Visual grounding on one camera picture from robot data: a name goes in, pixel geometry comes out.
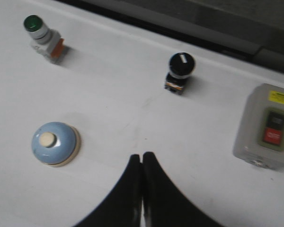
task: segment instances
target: green indicator lamp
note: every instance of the green indicator lamp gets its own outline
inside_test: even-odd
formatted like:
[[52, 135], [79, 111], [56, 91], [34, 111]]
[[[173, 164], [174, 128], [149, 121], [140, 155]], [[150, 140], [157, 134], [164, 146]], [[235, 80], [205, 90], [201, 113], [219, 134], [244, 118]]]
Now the green indicator lamp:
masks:
[[43, 21], [40, 17], [36, 15], [30, 15], [24, 20], [23, 24], [24, 24], [24, 28], [28, 32], [35, 32], [35, 31], [38, 31], [42, 27]]

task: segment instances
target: white tabletop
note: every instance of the white tabletop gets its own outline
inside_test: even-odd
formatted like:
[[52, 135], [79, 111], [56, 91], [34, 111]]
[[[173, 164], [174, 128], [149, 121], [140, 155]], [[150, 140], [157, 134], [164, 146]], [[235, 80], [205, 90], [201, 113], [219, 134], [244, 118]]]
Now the white tabletop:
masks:
[[[61, 65], [29, 46], [32, 14], [70, 47]], [[177, 52], [196, 59], [182, 96], [163, 88]], [[224, 226], [284, 227], [284, 169], [232, 154], [246, 99], [262, 83], [284, 88], [284, 75], [52, 0], [0, 1], [0, 227], [74, 225], [145, 151]], [[63, 167], [40, 163], [30, 147], [52, 121], [82, 136]]]

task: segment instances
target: yellow warning label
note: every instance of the yellow warning label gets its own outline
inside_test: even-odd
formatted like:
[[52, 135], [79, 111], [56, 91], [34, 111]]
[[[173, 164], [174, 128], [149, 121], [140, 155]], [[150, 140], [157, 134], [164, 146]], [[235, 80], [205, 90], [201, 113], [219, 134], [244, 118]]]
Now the yellow warning label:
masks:
[[278, 91], [270, 91], [268, 100], [275, 103], [284, 104], [284, 93]]

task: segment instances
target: push button switch box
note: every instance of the push button switch box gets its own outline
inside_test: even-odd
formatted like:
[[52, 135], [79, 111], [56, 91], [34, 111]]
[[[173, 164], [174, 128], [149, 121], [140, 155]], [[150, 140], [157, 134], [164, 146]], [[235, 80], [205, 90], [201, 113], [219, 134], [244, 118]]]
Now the push button switch box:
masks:
[[284, 166], [284, 88], [262, 84], [248, 97], [233, 154], [258, 167]]

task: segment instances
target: red stop button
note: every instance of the red stop button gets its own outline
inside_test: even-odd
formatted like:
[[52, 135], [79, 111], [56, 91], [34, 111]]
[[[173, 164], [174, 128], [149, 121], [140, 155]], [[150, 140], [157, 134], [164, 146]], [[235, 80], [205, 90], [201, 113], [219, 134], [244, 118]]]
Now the red stop button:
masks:
[[282, 131], [266, 128], [264, 133], [264, 142], [271, 143], [274, 145], [280, 145], [282, 139]]

